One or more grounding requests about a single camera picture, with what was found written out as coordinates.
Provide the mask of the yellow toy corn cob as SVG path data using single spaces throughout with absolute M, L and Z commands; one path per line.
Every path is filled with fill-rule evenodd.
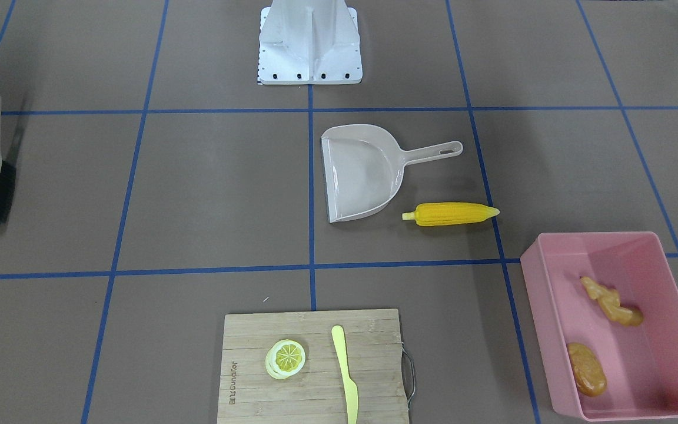
M 401 219 L 414 221 L 422 227 L 453 226 L 481 223 L 499 214 L 499 209 L 479 203 L 422 203 L 415 210 L 401 215 Z

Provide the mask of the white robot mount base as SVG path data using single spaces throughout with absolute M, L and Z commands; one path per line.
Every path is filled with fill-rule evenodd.
M 358 84 L 358 13 L 344 1 L 274 1 L 261 9 L 257 80 L 264 85 Z

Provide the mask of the pink plastic bin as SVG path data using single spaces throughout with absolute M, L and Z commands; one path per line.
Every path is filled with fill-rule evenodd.
M 587 422 L 678 418 L 678 286 L 656 233 L 543 233 L 520 265 L 555 412 Z M 581 276 L 618 290 L 643 324 L 608 320 Z M 576 389 L 569 343 L 600 361 L 602 395 Z

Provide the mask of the yellow lemon slice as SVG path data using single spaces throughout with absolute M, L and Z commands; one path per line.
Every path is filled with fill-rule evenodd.
M 267 352 L 264 365 L 274 379 L 288 379 L 298 373 L 307 359 L 301 343 L 294 340 L 279 340 Z

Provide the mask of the brown toy potato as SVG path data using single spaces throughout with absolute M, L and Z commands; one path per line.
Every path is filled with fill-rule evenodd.
M 600 361 L 585 344 L 567 344 L 576 389 L 582 395 L 597 397 L 606 391 L 607 379 Z

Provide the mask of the yellow plastic knife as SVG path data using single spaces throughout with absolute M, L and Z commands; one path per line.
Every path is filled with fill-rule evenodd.
M 347 423 L 357 423 L 360 413 L 360 392 L 350 376 L 349 355 L 347 341 L 342 325 L 334 325 L 331 328 L 331 336 L 340 367 L 342 385 L 347 411 Z

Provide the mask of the tan toy ginger root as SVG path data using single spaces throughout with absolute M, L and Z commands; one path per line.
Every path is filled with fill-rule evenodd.
M 587 296 L 597 303 L 601 312 L 611 322 L 635 327 L 643 324 L 644 314 L 640 309 L 622 306 L 618 290 L 608 288 L 587 276 L 581 276 L 580 284 Z

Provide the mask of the beige plastic dustpan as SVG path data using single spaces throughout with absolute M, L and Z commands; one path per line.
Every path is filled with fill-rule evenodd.
M 404 170 L 460 155 L 460 141 L 404 150 L 386 129 L 344 124 L 321 137 L 329 223 L 363 219 L 384 209 L 400 190 Z

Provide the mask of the wooden cutting board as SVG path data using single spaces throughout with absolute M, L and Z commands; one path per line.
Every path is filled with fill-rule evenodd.
M 345 423 L 347 407 L 332 327 L 345 334 L 348 373 L 358 387 L 358 423 L 407 423 L 398 309 L 228 314 L 224 318 L 218 423 Z M 306 351 L 286 379 L 267 373 L 281 340 Z

